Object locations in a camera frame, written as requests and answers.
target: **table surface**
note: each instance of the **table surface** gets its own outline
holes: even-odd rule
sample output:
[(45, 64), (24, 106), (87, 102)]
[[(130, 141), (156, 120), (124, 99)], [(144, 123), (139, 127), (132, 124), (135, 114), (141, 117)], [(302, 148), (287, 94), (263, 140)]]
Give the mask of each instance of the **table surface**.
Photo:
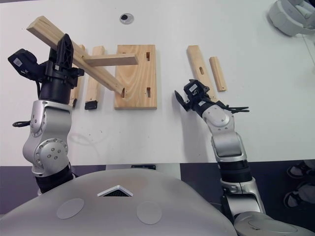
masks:
[[(275, 29), (267, 11), (275, 0), (54, 0), (0, 4), (0, 165), (24, 166), (22, 147), (29, 129), (12, 123), (28, 120), (36, 86), (18, 75), (7, 57), (20, 48), (48, 59), (49, 48), (26, 31), (45, 15), (91, 53), (104, 45), (155, 44), (157, 110), (115, 111), (114, 94), (101, 89), (98, 109), (84, 110), (84, 89), (73, 110), (68, 136), (72, 165), (215, 162), (207, 125), (186, 113), (174, 90), (192, 78), (188, 45), (208, 58), (218, 56), (228, 91), (218, 98), (249, 106), (236, 114), (249, 161), (314, 158), (315, 48), (312, 37), (288, 37)], [(132, 13), (134, 22), (119, 17)], [(114, 67), (108, 67), (114, 74)]]

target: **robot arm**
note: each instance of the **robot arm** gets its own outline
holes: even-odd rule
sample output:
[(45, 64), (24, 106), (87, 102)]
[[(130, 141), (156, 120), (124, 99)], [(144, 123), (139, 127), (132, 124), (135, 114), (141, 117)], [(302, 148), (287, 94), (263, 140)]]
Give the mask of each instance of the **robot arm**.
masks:
[(70, 91), (84, 71), (72, 68), (72, 59), (73, 46), (67, 34), (58, 42), (57, 51), (51, 49), (49, 60), (40, 65), (24, 49), (8, 58), (20, 75), (37, 83), (39, 100), (33, 103), (31, 120), (16, 122), (13, 126), (30, 125), (23, 155), (33, 165), (32, 172), (41, 193), (73, 179), (67, 156), (72, 110), (68, 103)]
[(211, 144), (221, 174), (223, 214), (234, 224), (241, 236), (313, 236), (298, 226), (276, 221), (265, 214), (255, 178), (247, 163), (243, 142), (234, 130), (234, 113), (248, 112), (248, 107), (231, 108), (220, 101), (212, 102), (209, 88), (198, 80), (184, 87), (188, 101), (175, 91), (178, 102), (186, 111), (193, 110), (207, 123), (212, 133)]

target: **wooden piece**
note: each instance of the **wooden piece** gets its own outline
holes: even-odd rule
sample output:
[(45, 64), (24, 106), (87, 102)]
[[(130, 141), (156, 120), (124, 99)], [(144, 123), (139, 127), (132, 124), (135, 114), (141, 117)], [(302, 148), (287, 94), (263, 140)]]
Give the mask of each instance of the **wooden piece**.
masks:
[[(93, 47), (93, 56), (105, 54), (105, 48), (103, 46)], [(85, 110), (92, 110), (97, 108), (99, 100), (99, 82), (92, 76), (89, 76), (88, 89), (85, 96)]]
[(221, 70), (219, 59), (217, 57), (210, 57), (209, 61), (210, 61), (213, 76), (214, 76), (215, 81), (216, 81), (217, 90), (219, 92), (220, 91), (226, 91), (227, 86), (226, 86), (224, 76), (223, 76), (223, 73)]
[(118, 45), (117, 53), (135, 53), (139, 64), (116, 66), (116, 78), (125, 91), (115, 94), (115, 109), (156, 109), (155, 45)]
[[(60, 29), (44, 16), (36, 18), (36, 20), (29, 25), (27, 30), (53, 49), (57, 49), (57, 43), (64, 35)], [(88, 59), (90, 57), (89, 54), (82, 50), (75, 42), (72, 41), (72, 44), (74, 48), (73, 63), (79, 68), (84, 69), (86, 73), (109, 90), (121, 94), (124, 86), (103, 67), (92, 67), (88, 65), (82, 57)]]
[[(85, 47), (83, 45), (79, 45), (79, 47), (85, 51)], [(75, 107), (75, 104), (77, 103), (77, 100), (79, 98), (79, 92), (81, 88), (81, 77), (82, 76), (78, 77), (77, 87), (74, 87), (73, 89), (71, 89), (69, 106), (73, 108)]]
[(90, 56), (83, 60), (90, 66), (111, 66), (111, 65), (137, 65), (138, 59), (134, 53), (113, 54), (103, 56)]
[(192, 68), (193, 76), (196, 80), (199, 80), (203, 85), (208, 86), (210, 90), (208, 91), (208, 95), (210, 99), (214, 102), (217, 102), (216, 92), (214, 87), (210, 81), (210, 76), (208, 74), (206, 64), (202, 58), (201, 51), (198, 45), (190, 45), (187, 48), (187, 55), (190, 62), (190, 66)]

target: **small wooden block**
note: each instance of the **small wooden block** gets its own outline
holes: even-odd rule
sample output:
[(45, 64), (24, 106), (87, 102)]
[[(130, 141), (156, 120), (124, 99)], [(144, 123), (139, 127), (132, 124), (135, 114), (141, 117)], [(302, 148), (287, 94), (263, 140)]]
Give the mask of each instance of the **small wooden block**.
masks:
[[(85, 47), (83, 45), (79, 45), (79, 47), (85, 51)], [(77, 103), (77, 100), (79, 98), (79, 92), (81, 88), (81, 77), (82, 76), (78, 77), (77, 87), (74, 87), (73, 89), (71, 89), (69, 106), (73, 108), (75, 107), (75, 104)]]
[(221, 70), (220, 62), (217, 57), (210, 57), (209, 59), (213, 76), (216, 81), (218, 91), (226, 91), (227, 86), (224, 80), (224, 76)]
[(206, 64), (202, 58), (201, 51), (198, 45), (190, 45), (187, 48), (188, 59), (192, 68), (193, 76), (196, 80), (199, 80), (203, 83), (204, 86), (210, 88), (208, 91), (208, 95), (213, 102), (217, 102), (216, 92), (214, 87), (210, 81), (210, 76), (207, 71)]
[(116, 66), (116, 79), (125, 90), (115, 94), (115, 109), (156, 109), (155, 45), (118, 45), (117, 53), (135, 53), (138, 65)]
[[(105, 48), (103, 46), (93, 47), (92, 54), (94, 56), (103, 55)], [(99, 100), (99, 82), (93, 77), (89, 76), (88, 89), (85, 96), (85, 110), (97, 109), (97, 103)]]
[(89, 59), (84, 59), (84, 61), (90, 66), (137, 65), (138, 64), (137, 56), (134, 53), (90, 56)]

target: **wooden stick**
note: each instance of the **wooden stick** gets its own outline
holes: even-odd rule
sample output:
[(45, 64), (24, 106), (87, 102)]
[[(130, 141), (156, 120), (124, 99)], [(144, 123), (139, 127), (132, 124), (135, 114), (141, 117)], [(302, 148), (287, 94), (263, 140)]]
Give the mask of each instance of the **wooden stick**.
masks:
[[(85, 47), (83, 45), (79, 45), (79, 47), (85, 51)], [(75, 107), (77, 100), (79, 98), (79, 92), (81, 88), (81, 77), (82, 76), (78, 77), (77, 87), (74, 87), (73, 89), (71, 89), (69, 106), (73, 108)]]
[(224, 76), (221, 70), (220, 62), (217, 57), (210, 57), (209, 59), (213, 76), (216, 81), (218, 91), (226, 91), (227, 86), (224, 80)]
[(214, 87), (210, 81), (210, 76), (208, 74), (206, 64), (202, 58), (201, 51), (198, 45), (190, 45), (187, 48), (188, 59), (192, 68), (193, 76), (196, 80), (199, 80), (203, 83), (204, 86), (208, 86), (210, 90), (208, 91), (208, 95), (210, 99), (214, 102), (217, 102), (216, 92)]
[[(33, 21), (27, 28), (29, 32), (34, 34), (37, 38), (42, 40), (48, 46), (53, 49), (57, 49), (59, 40), (63, 37), (64, 33), (58, 29), (53, 23), (51, 23), (44, 16), (40, 16)], [(82, 50), (75, 42), (72, 41), (74, 53), (73, 63), (79, 68), (85, 70), (90, 76), (107, 87), (109, 90), (122, 94), (124, 86), (116, 80), (106, 69), (103, 67), (92, 67), (88, 65), (82, 57), (88, 59), (90, 56), (84, 50)]]
[(111, 65), (137, 65), (138, 59), (135, 53), (113, 54), (102, 56), (90, 56), (83, 60), (90, 66), (111, 66)]
[[(103, 55), (105, 48), (103, 46), (93, 47), (93, 56)], [(89, 77), (88, 90), (85, 96), (85, 110), (92, 110), (97, 108), (99, 99), (99, 82), (92, 76)]]

